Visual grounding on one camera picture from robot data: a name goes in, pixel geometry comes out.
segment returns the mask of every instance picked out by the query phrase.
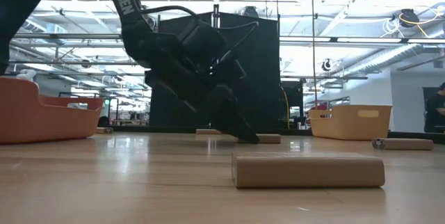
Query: yellow cable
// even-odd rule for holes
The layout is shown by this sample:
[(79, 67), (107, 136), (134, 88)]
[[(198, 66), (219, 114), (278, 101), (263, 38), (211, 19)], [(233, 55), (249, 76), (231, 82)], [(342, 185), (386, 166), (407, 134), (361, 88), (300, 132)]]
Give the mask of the yellow cable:
[(282, 87), (282, 86), (280, 86), (281, 87), (281, 90), (283, 90), (283, 93), (284, 93), (284, 98), (286, 99), (286, 108), (287, 108), (287, 129), (290, 129), (291, 128), (291, 126), (290, 126), (290, 124), (289, 124), (289, 101), (287, 100), (287, 95), (286, 95), (286, 91), (284, 91), (284, 88)]
[(423, 28), (422, 28), (419, 24), (417, 24), (417, 27), (420, 29), (420, 31), (423, 33), (423, 35), (424, 35), (425, 37), (427, 37), (427, 38), (430, 37), (430, 36), (428, 36), (428, 35), (425, 33), (425, 31), (423, 30)]
[(427, 24), (427, 23), (429, 23), (429, 22), (434, 21), (435, 19), (437, 19), (437, 18), (439, 17), (439, 14), (438, 14), (438, 13), (435, 13), (434, 18), (429, 19), (429, 20), (427, 20), (426, 22), (410, 22), (410, 21), (407, 21), (406, 19), (402, 19), (402, 15), (403, 15), (403, 14), (401, 13), (401, 14), (398, 16), (398, 18), (399, 18), (402, 22), (409, 23), (409, 24), (414, 24), (414, 25)]

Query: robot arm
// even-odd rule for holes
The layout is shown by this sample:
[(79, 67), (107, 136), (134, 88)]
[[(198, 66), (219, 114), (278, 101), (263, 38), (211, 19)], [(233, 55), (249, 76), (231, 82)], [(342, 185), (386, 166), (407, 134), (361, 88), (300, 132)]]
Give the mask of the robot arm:
[[(0, 0), (0, 29), (4, 30), (0, 31), (3, 43), (0, 58), (9, 57), (3, 55), (8, 51), (8, 43), (39, 1)], [(239, 114), (236, 98), (227, 85), (242, 79), (245, 73), (236, 59), (235, 49), (227, 46), (220, 29), (209, 26), (193, 11), (180, 6), (143, 10), (139, 0), (113, 0), (113, 3), (120, 17), (128, 55), (139, 65), (150, 68), (145, 73), (146, 84), (166, 87), (196, 113), (205, 115), (212, 127), (257, 143), (257, 135)], [(144, 16), (172, 9), (189, 13), (193, 20), (180, 35), (153, 32)], [(245, 26), (253, 30), (256, 24)], [(0, 74), (3, 74), (7, 60), (1, 61)]]

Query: orange plastic bin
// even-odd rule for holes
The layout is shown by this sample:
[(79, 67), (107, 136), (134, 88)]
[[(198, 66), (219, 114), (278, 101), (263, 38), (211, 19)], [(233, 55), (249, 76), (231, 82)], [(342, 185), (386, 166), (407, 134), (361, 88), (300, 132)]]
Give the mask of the orange plastic bin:
[[(0, 144), (86, 138), (95, 134), (104, 98), (39, 95), (31, 81), (0, 78)], [(72, 109), (86, 103), (88, 109)]]
[(334, 106), (331, 111), (309, 110), (312, 134), (354, 141), (386, 138), (391, 108), (392, 106), (343, 105)]

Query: white wall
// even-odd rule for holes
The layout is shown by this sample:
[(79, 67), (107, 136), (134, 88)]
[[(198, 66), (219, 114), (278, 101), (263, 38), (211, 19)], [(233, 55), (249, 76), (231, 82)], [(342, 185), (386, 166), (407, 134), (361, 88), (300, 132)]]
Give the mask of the white wall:
[[(343, 89), (327, 89), (318, 99), (331, 100), (350, 97), (351, 105), (383, 105), (393, 104), (391, 92), (391, 71), (385, 70), (380, 74), (369, 74), (367, 80), (350, 80), (343, 85)], [(391, 116), (389, 128), (394, 128)]]
[(48, 79), (44, 76), (37, 76), (35, 82), (39, 85), (41, 95), (58, 97), (59, 92), (71, 92), (71, 85), (60, 79)]
[(394, 131), (423, 132), (423, 88), (439, 87), (445, 82), (441, 73), (397, 72), (391, 73)]

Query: black partition wall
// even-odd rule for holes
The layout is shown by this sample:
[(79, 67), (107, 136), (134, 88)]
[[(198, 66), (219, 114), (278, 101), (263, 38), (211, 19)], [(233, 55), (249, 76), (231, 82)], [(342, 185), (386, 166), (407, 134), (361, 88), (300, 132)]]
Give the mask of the black partition wall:
[[(200, 19), (211, 23), (211, 13), (199, 14)], [(192, 17), (167, 19), (159, 23), (159, 33), (181, 33), (191, 22)], [(175, 95), (163, 86), (152, 88), (150, 103), (149, 126), (162, 128), (195, 128), (204, 127), (205, 121), (198, 119), (198, 115)]]
[[(211, 13), (200, 15), (210, 22)], [(182, 17), (161, 21), (159, 31), (178, 33), (191, 18)], [(220, 27), (233, 27), (259, 22), (252, 34), (238, 46), (239, 61), (247, 77), (232, 88), (238, 97), (241, 113), (259, 133), (278, 129), (280, 117), (280, 56), (277, 22), (273, 20), (220, 14)], [(247, 33), (248, 28), (225, 33), (229, 44), (235, 44)], [(152, 93), (149, 125), (151, 127), (204, 127), (206, 122), (180, 102), (166, 89), (155, 86)]]
[[(220, 14), (220, 27), (240, 26), (259, 22), (259, 26), (238, 48), (239, 62), (247, 77), (233, 89), (242, 114), (255, 131), (274, 132), (280, 118), (280, 42), (277, 22), (233, 14)], [(235, 44), (246, 33), (225, 34)]]

